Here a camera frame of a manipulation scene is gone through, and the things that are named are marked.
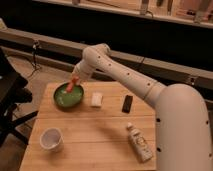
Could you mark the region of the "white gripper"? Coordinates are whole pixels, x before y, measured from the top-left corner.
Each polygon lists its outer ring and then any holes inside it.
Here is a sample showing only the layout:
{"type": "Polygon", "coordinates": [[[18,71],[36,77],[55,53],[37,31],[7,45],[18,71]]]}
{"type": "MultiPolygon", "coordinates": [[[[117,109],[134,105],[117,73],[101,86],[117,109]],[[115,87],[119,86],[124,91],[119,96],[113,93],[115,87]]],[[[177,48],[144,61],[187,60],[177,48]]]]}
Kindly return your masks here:
{"type": "Polygon", "coordinates": [[[79,62],[75,65],[72,76],[79,81],[88,80],[93,74],[94,68],[89,66],[86,62],[79,62]]]}

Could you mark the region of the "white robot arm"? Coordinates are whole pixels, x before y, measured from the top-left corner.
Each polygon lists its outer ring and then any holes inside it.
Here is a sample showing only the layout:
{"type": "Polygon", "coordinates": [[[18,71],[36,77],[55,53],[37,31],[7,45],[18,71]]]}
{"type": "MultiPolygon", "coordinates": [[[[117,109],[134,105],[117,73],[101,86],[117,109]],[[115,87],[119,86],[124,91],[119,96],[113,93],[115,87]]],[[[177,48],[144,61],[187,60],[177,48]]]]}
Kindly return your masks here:
{"type": "Polygon", "coordinates": [[[166,86],[110,58],[110,48],[97,44],[82,50],[74,74],[81,80],[100,69],[155,110],[156,170],[213,171],[213,146],[207,105],[186,84],[166,86]]]}

